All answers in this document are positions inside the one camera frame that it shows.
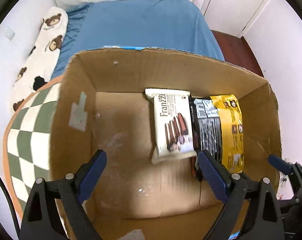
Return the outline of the black yellow snack bag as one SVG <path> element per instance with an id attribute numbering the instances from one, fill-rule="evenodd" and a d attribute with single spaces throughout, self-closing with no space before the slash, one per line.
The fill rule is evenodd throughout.
<path id="1" fill-rule="evenodd" d="M 244 169 L 243 118 L 233 95 L 189 97 L 193 144 L 197 153 L 207 150 L 230 173 Z"/>

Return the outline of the white Franzzi wafer pack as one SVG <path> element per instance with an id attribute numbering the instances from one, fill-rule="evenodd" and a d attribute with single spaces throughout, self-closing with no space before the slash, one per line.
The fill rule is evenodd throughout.
<path id="1" fill-rule="evenodd" d="M 145 95 L 154 104 L 156 147 L 152 163 L 196 157 L 189 104 L 191 93 L 147 88 Z"/>

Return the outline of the green white checkered mat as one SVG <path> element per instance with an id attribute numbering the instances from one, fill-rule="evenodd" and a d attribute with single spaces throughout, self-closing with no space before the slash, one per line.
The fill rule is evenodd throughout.
<path id="1" fill-rule="evenodd" d="M 62 77 L 31 93 L 12 116 L 3 137 L 3 166 L 18 218 L 38 177 L 50 180 L 50 134 Z"/>

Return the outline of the cardboard milk box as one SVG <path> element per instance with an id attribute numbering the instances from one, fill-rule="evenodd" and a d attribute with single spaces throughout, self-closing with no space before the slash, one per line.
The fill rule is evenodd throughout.
<path id="1" fill-rule="evenodd" d="M 204 98 L 233 94 L 244 129 L 244 173 L 280 175 L 268 164 L 281 155 L 278 102 L 268 81 L 248 70 L 182 51 L 105 48 L 74 54 L 63 74 L 50 135 L 50 174 L 61 179 L 107 154 L 86 211 L 102 239 L 142 230 L 146 239 L 202 239 L 222 203 L 192 177 L 189 159 L 152 164 L 154 106 L 146 88 L 187 90 Z"/>

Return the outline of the bear print long pillow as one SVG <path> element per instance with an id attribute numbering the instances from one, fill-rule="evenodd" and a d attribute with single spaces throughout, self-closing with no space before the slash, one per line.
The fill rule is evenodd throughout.
<path id="1" fill-rule="evenodd" d="M 57 65 L 68 25 L 67 13 L 58 7 L 49 9 L 40 26 L 37 40 L 13 85 L 10 112 L 14 114 L 33 92 L 48 83 Z"/>

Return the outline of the white door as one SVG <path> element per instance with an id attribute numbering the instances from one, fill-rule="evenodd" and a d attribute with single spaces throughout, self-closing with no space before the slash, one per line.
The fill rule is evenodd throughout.
<path id="1" fill-rule="evenodd" d="M 201 13 L 211 30 L 244 36 L 269 0 L 204 0 Z"/>

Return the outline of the blue bed sheet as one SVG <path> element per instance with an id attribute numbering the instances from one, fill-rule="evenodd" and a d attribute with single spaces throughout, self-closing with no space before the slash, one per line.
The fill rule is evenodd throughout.
<path id="1" fill-rule="evenodd" d="M 82 3 L 66 13 L 67 32 L 52 78 L 65 72 L 73 54 L 103 47 L 155 47 L 224 60 L 203 15 L 189 0 Z"/>

